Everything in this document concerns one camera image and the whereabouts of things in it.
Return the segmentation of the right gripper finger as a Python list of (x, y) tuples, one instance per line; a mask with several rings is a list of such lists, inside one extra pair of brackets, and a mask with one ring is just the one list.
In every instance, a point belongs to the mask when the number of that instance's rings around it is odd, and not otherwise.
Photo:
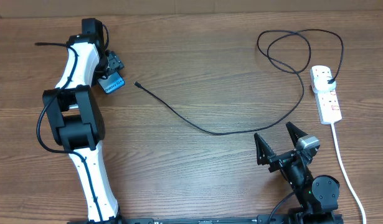
[(254, 134), (255, 145), (257, 148), (257, 159), (269, 159), (275, 157), (276, 154), (273, 152), (271, 147), (265, 142), (265, 140), (258, 133)]
[(297, 128), (292, 122), (286, 123), (286, 128), (288, 130), (288, 133), (291, 137), (291, 140), (293, 142), (293, 145), (296, 146), (296, 143), (298, 142), (299, 138), (306, 136), (307, 134), (302, 131), (301, 129)]

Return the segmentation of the Samsung Galaxy smartphone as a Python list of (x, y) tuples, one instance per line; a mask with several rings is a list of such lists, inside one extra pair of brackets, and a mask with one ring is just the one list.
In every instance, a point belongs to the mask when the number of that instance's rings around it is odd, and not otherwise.
[(107, 95), (125, 85), (124, 79), (118, 72), (111, 74), (107, 79), (98, 79), (98, 83)]

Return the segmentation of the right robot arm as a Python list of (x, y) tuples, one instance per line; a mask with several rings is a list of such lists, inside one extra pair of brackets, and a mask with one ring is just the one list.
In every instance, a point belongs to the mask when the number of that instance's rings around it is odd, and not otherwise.
[(313, 177), (308, 165), (320, 147), (319, 139), (286, 123), (294, 149), (277, 155), (261, 135), (255, 133), (257, 164), (280, 171), (292, 192), (269, 215), (258, 215), (258, 223), (342, 223), (338, 209), (339, 181), (330, 175)]

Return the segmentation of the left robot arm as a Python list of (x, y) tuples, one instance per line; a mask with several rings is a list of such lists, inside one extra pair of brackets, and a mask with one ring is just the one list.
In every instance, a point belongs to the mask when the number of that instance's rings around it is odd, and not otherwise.
[(96, 18), (82, 19), (82, 31), (63, 44), (68, 51), (67, 64), (55, 88), (43, 92), (42, 109), (36, 128), (40, 135), (46, 117), (61, 154), (72, 160), (87, 201), (87, 223), (124, 223), (120, 206), (113, 195), (103, 160), (105, 123), (92, 86), (100, 85), (106, 94), (123, 87), (120, 75), (123, 62), (108, 49), (106, 25)]

